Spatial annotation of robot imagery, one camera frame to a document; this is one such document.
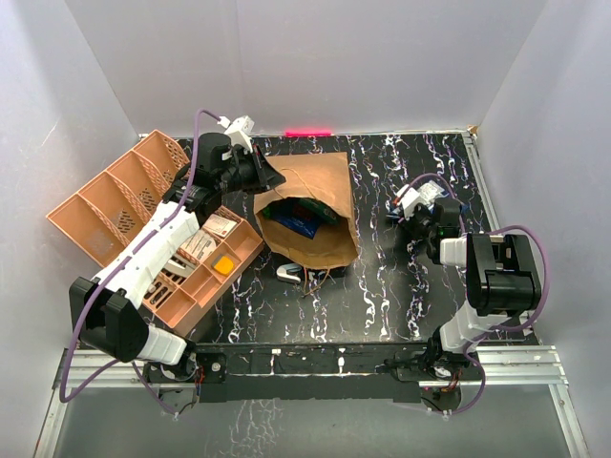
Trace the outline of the blue white snack packet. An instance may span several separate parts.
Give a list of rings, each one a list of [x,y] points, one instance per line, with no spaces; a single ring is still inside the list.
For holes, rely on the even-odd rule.
[[[420,193],[420,195],[422,196],[422,199],[424,200],[423,204],[427,206],[431,211],[433,210],[433,206],[438,199],[449,198],[451,196],[450,192],[446,189],[445,186],[438,184],[437,182],[435,182],[432,179],[425,181],[413,188],[416,189]],[[402,220],[399,217],[391,213],[393,207],[394,207],[394,203],[390,205],[390,210],[387,212],[387,219],[391,221]]]

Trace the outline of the dark blue snack bag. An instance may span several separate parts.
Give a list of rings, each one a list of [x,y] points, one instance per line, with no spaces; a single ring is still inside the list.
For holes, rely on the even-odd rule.
[[[314,239],[323,223],[316,215],[293,200],[274,202],[271,206],[270,218],[307,239]]]

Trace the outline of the brown paper bag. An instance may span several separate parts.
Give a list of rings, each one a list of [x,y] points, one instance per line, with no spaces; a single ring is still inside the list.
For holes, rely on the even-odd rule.
[[[348,154],[270,156],[285,182],[254,197],[263,239],[309,271],[348,267],[358,257],[355,205]]]

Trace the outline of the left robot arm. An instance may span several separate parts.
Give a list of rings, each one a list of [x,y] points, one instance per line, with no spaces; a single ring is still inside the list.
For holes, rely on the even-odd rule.
[[[195,138],[190,163],[179,168],[144,228],[109,266],[71,285],[70,346],[83,342],[121,362],[161,363],[174,379],[191,378],[197,357],[182,337],[144,321],[138,310],[145,293],[179,247],[221,207],[224,195],[261,194],[284,182],[258,146],[221,133]]]

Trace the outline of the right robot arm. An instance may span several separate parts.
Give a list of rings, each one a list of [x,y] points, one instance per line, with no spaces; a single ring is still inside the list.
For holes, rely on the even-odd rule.
[[[437,198],[432,205],[398,203],[395,212],[412,238],[425,243],[433,263],[465,270],[466,299],[433,331],[422,352],[397,353],[385,366],[399,380],[418,370],[454,381],[473,364],[481,340],[497,330],[517,331],[506,322],[542,305],[545,289],[531,242],[525,231],[463,234],[462,205],[451,197]]]

